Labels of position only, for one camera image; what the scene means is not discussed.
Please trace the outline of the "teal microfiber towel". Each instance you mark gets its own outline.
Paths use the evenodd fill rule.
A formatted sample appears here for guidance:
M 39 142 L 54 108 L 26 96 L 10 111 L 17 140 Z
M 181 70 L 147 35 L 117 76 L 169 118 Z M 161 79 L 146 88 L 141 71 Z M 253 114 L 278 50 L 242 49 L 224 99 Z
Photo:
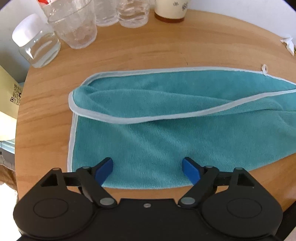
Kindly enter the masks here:
M 105 187 L 190 185 L 182 160 L 254 170 L 295 153 L 295 84 L 265 72 L 186 67 L 100 72 L 69 94 L 67 169 L 113 171 Z

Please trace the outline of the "pale yellow paper bag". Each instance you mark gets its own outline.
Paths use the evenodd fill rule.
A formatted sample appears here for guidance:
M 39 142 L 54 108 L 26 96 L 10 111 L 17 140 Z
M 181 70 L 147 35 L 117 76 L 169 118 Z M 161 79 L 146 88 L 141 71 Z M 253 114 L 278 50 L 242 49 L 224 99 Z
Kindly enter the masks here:
M 1 112 L 17 119 L 23 88 L 1 66 Z

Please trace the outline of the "glass jar with white lid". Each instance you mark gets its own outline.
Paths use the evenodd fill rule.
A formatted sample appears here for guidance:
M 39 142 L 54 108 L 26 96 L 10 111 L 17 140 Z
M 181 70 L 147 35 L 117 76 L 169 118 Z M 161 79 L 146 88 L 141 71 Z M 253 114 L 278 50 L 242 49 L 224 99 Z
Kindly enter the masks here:
M 20 54 L 34 68 L 49 64 L 61 49 L 61 42 L 52 27 L 43 22 L 37 14 L 23 19 L 11 37 L 19 47 Z

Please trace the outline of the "textured clear glass tumbler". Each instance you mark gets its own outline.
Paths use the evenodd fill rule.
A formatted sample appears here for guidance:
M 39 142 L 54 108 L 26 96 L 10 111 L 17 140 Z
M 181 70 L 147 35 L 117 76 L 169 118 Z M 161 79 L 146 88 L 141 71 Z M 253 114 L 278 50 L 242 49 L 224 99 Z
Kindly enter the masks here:
M 96 39 L 94 1 L 54 1 L 43 10 L 59 38 L 71 48 L 85 48 Z

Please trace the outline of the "clear plastic water bottle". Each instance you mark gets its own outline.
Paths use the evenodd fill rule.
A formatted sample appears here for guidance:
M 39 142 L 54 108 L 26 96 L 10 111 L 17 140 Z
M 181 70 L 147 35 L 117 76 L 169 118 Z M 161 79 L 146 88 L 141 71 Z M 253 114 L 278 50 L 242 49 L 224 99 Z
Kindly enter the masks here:
M 119 1 L 116 13 L 119 23 L 125 28 L 139 28 L 149 20 L 149 1 L 126 0 Z

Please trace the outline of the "folded white paper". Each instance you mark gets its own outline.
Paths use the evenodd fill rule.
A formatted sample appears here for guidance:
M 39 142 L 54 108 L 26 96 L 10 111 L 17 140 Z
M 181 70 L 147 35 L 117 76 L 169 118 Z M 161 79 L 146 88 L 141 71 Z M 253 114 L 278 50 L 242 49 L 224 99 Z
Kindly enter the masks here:
M 288 38 L 281 39 L 280 41 L 283 44 L 285 44 L 286 49 L 293 56 L 295 54 L 295 45 L 292 40 L 293 40 L 293 37 L 288 37 Z

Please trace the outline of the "cream cup with red lid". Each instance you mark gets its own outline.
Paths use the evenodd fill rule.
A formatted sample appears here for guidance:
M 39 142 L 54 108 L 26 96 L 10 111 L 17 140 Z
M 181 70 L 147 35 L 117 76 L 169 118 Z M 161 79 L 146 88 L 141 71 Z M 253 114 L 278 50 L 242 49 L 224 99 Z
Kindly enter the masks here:
M 184 20 L 189 0 L 156 0 L 154 16 L 163 22 L 180 23 Z

